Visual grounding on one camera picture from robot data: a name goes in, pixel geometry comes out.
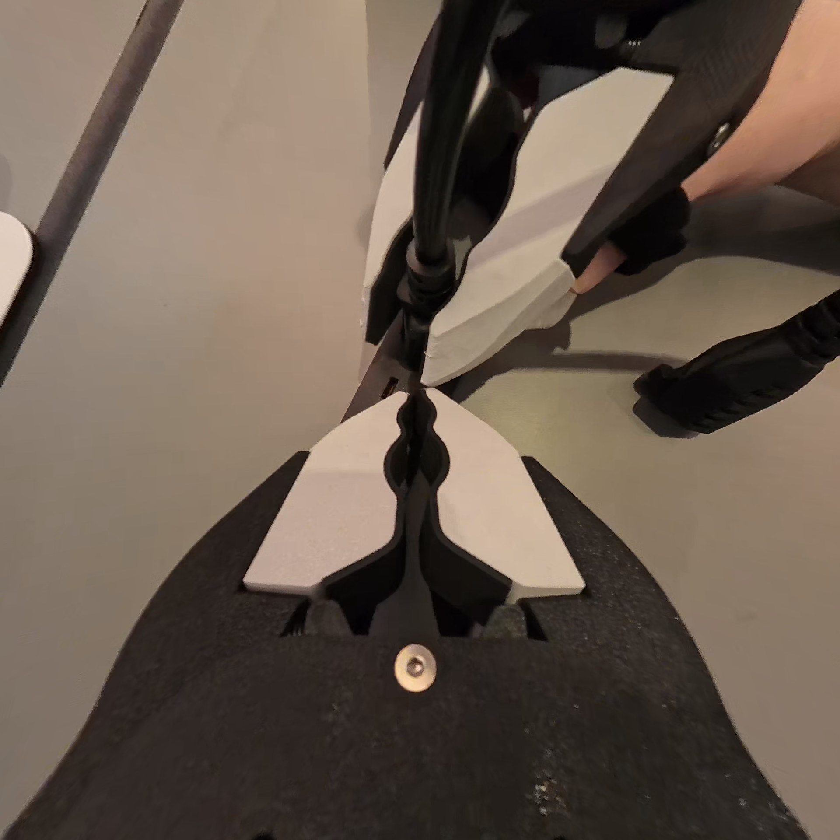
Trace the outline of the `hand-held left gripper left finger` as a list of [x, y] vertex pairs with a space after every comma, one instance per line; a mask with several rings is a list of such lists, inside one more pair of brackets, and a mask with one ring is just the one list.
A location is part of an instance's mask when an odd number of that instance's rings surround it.
[[397, 442], [398, 392], [318, 441], [245, 573], [250, 592], [320, 595], [334, 574], [383, 549], [396, 530], [385, 457]]

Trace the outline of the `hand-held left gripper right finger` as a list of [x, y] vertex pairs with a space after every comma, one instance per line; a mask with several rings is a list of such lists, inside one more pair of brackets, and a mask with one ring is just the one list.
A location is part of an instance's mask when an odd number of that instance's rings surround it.
[[518, 451], [439, 390], [424, 390], [418, 405], [429, 422], [429, 588], [446, 601], [582, 593], [583, 577]]

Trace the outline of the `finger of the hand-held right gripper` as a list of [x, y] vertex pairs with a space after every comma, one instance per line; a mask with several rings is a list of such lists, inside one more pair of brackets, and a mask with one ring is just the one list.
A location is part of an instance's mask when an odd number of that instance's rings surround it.
[[521, 333], [550, 329], [575, 300], [561, 254], [673, 83], [615, 69], [544, 105], [518, 150], [507, 204], [466, 254], [428, 332], [421, 382], [449, 382]]
[[417, 108], [395, 148], [377, 194], [363, 279], [364, 339], [379, 344], [401, 309], [397, 290], [406, 272], [406, 251], [413, 241], [413, 189]]

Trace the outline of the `black power plug with cord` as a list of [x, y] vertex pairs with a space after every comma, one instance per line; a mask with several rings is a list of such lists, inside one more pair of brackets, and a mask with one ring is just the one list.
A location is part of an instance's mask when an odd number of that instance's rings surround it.
[[442, 2], [415, 61], [408, 96], [419, 124], [413, 178], [413, 238], [396, 296], [400, 344], [418, 384], [431, 385], [428, 346], [435, 317], [453, 297], [458, 270], [448, 234], [459, 157], [472, 102], [508, 2]]

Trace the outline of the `person's right hand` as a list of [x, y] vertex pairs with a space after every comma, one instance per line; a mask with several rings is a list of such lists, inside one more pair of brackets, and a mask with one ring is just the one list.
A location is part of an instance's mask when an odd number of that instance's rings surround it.
[[839, 2], [804, 1], [757, 101], [682, 190], [693, 203], [782, 186], [839, 205]]

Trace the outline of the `white document stand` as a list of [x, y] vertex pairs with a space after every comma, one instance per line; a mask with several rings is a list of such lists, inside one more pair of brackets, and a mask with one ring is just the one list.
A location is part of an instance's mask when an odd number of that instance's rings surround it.
[[35, 251], [33, 235], [10, 213], [1, 212], [1, 325], [32, 264]]

